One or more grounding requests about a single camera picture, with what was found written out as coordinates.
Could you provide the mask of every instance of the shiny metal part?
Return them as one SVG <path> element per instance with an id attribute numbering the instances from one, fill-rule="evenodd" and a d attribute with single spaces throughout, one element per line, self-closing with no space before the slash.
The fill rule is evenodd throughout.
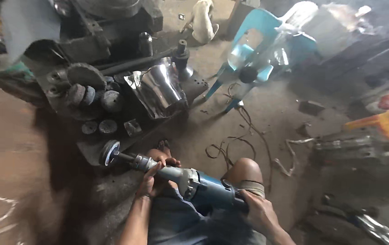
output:
<path id="1" fill-rule="evenodd" d="M 387 226 L 380 224 L 366 214 L 357 216 L 357 219 L 362 229 L 382 243 L 389 245 L 389 228 Z"/>
<path id="2" fill-rule="evenodd" d="M 142 132 L 140 125 L 137 120 L 132 119 L 123 124 L 125 126 L 126 132 L 130 137 L 135 136 Z"/>
<path id="3" fill-rule="evenodd" d="M 139 50 L 143 57 L 151 57 L 154 54 L 154 50 L 152 48 L 152 36 L 149 33 L 140 33 Z"/>
<path id="4" fill-rule="evenodd" d="M 351 140 L 335 140 L 331 142 L 317 143 L 314 148 L 317 150 L 343 149 L 351 147 L 361 147 L 372 145 L 372 137 L 367 135 L 357 139 Z"/>
<path id="5" fill-rule="evenodd" d="M 182 96 L 176 89 L 178 80 L 176 74 L 171 70 L 173 65 L 166 58 L 163 61 L 163 64 L 155 65 L 147 70 L 141 81 L 143 86 L 159 99 L 159 105 L 167 108 L 180 101 Z"/>
<path id="6" fill-rule="evenodd" d="M 171 105 L 181 104 L 182 108 L 188 107 L 186 96 L 179 86 L 176 68 L 168 57 L 161 59 L 161 64 L 151 67 L 148 71 L 134 71 L 133 75 L 124 79 L 152 119 L 174 115 L 178 108 L 172 108 Z"/>

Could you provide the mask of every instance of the chair leg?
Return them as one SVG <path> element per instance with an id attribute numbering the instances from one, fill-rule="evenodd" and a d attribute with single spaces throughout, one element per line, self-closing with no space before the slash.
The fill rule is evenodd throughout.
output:
<path id="1" fill-rule="evenodd" d="M 210 90 L 208 91 L 208 93 L 205 95 L 205 100 L 208 100 L 211 95 L 213 95 L 214 92 L 216 92 L 216 90 L 222 86 L 223 83 L 219 82 L 218 80 L 213 84 L 213 86 L 211 86 Z"/>
<path id="2" fill-rule="evenodd" d="M 228 113 L 232 108 L 235 108 L 238 106 L 238 103 L 241 101 L 241 99 L 233 98 L 228 107 L 224 110 L 224 112 Z"/>

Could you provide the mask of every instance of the person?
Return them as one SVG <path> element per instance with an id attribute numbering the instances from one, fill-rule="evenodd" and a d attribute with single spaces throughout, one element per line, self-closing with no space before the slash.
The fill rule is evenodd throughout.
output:
<path id="1" fill-rule="evenodd" d="M 182 199 L 174 182 L 154 177 L 165 165 L 181 167 L 172 158 L 168 143 L 161 141 L 159 149 L 151 149 L 147 156 L 159 162 L 144 175 L 118 245 L 264 245 L 266 238 L 278 245 L 295 245 L 265 199 L 263 177 L 255 161 L 241 158 L 222 177 L 241 189 L 249 213 L 213 209 L 204 216 Z"/>

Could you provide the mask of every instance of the metal scrap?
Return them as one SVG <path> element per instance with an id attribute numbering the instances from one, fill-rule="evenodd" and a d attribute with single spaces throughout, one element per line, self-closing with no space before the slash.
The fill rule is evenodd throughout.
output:
<path id="1" fill-rule="evenodd" d="M 142 132 L 140 125 L 135 119 L 132 119 L 131 121 L 127 121 L 123 125 L 125 126 L 126 132 L 130 137 L 135 136 Z"/>

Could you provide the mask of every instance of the plastic chair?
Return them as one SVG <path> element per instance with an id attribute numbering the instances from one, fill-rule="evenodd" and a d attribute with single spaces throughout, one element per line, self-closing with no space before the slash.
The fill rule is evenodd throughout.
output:
<path id="1" fill-rule="evenodd" d="M 302 6 L 307 8 L 303 9 L 303 11 L 299 14 L 298 7 L 301 8 Z M 274 67 L 271 64 L 266 64 L 265 62 L 263 63 L 260 61 L 261 59 L 266 59 L 266 55 L 272 55 L 274 51 L 282 50 L 284 61 L 286 62 L 285 66 L 283 66 L 283 70 L 285 70 L 285 67 L 293 66 L 294 64 L 302 62 L 310 54 L 316 52 L 317 46 L 315 40 L 302 32 L 295 31 L 296 34 L 287 39 L 278 36 L 280 32 L 284 33 L 282 31 L 278 31 L 282 27 L 293 27 L 290 24 L 283 25 L 283 22 L 286 22 L 290 18 L 292 19 L 293 16 L 297 16 L 301 19 L 303 16 L 304 19 L 308 19 L 308 17 L 305 16 L 311 17 L 316 11 L 317 6 L 312 2 L 297 3 L 281 18 L 277 18 L 270 12 L 263 9 L 252 10 L 246 16 L 232 42 L 230 54 L 238 57 L 238 59 L 236 61 L 235 59 L 228 59 L 227 62 L 222 64 L 222 67 L 215 75 L 218 78 L 205 95 L 205 99 L 208 100 L 223 84 L 235 81 L 240 68 L 249 64 L 250 66 L 254 66 L 258 73 L 256 79 L 252 82 L 242 82 L 241 80 L 237 81 L 239 89 L 234 95 L 232 95 L 232 101 L 225 109 L 225 112 L 229 112 L 232 108 L 235 108 L 238 105 L 238 103 L 253 87 L 261 86 L 268 80 Z M 255 29 L 263 35 L 262 42 L 256 48 L 239 43 L 243 35 L 250 29 Z"/>
<path id="2" fill-rule="evenodd" d="M 273 42 L 275 37 L 278 35 L 278 32 L 275 30 L 276 27 L 281 25 L 281 21 L 278 20 L 273 14 L 264 9 L 254 9 L 252 10 L 241 23 L 240 28 L 235 34 L 234 40 L 232 42 L 232 51 L 236 56 L 238 56 L 242 61 L 247 60 L 250 55 L 252 55 L 254 49 L 246 44 L 240 45 L 238 41 L 246 31 L 250 29 L 255 29 L 263 35 L 263 41 L 259 46 L 268 46 L 267 43 Z M 217 80 L 210 88 L 208 93 L 205 95 L 205 99 L 209 99 L 211 95 L 217 89 L 222 86 L 224 83 L 230 82 L 235 79 L 235 74 L 233 74 L 237 69 L 238 65 L 231 62 L 228 59 L 228 62 L 222 64 L 222 67 L 219 69 L 217 74 Z"/>

